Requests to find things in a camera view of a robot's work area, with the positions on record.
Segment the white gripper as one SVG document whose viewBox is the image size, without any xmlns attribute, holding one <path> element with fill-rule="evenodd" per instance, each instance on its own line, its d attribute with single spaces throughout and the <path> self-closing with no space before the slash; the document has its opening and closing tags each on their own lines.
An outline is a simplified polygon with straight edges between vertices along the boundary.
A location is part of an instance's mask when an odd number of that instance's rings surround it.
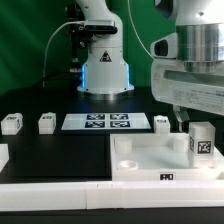
<svg viewBox="0 0 224 224">
<path fill-rule="evenodd" d="M 180 132 L 188 132 L 186 108 L 224 116 L 224 63 L 214 73 L 192 73 L 177 60 L 156 59 L 151 66 L 151 89 L 157 101 L 175 105 Z"/>
</svg>

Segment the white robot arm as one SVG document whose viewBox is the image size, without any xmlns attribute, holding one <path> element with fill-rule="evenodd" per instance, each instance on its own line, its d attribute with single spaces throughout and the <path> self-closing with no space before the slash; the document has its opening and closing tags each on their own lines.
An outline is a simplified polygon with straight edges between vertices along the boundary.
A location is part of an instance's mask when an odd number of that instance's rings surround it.
<svg viewBox="0 0 224 224">
<path fill-rule="evenodd" d="M 123 24 L 105 0 L 76 0 L 90 35 L 78 91 L 109 99 L 134 89 L 123 59 Z M 179 121 L 186 110 L 224 116 L 224 0 L 154 0 L 175 31 L 150 46 L 154 98 L 173 106 Z"/>
</svg>

